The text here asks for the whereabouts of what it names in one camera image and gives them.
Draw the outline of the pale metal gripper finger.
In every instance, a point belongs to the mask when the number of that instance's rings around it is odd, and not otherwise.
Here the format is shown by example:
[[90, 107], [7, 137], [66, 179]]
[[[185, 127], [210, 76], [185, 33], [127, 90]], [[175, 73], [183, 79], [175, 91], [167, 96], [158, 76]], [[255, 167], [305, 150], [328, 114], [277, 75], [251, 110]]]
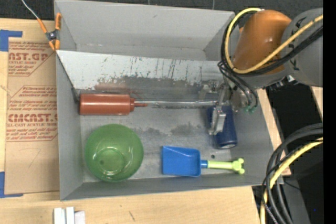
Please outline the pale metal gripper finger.
[[214, 116], [214, 134], [220, 133], [223, 131], [224, 124], [226, 119], [226, 113], [222, 110], [216, 109]]
[[209, 108], [208, 109], [209, 135], [215, 135], [217, 133], [217, 118], [218, 118], [217, 108], [215, 106]]

